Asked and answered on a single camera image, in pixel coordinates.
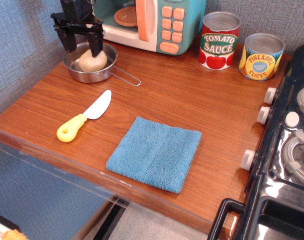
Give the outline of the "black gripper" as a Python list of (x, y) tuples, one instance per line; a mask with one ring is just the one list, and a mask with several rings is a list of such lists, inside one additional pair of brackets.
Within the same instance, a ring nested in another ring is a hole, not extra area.
[(62, 12), (52, 13), (54, 29), (68, 53), (76, 50), (75, 35), (87, 35), (92, 56), (103, 50), (103, 20), (94, 16), (94, 0), (62, 0)]

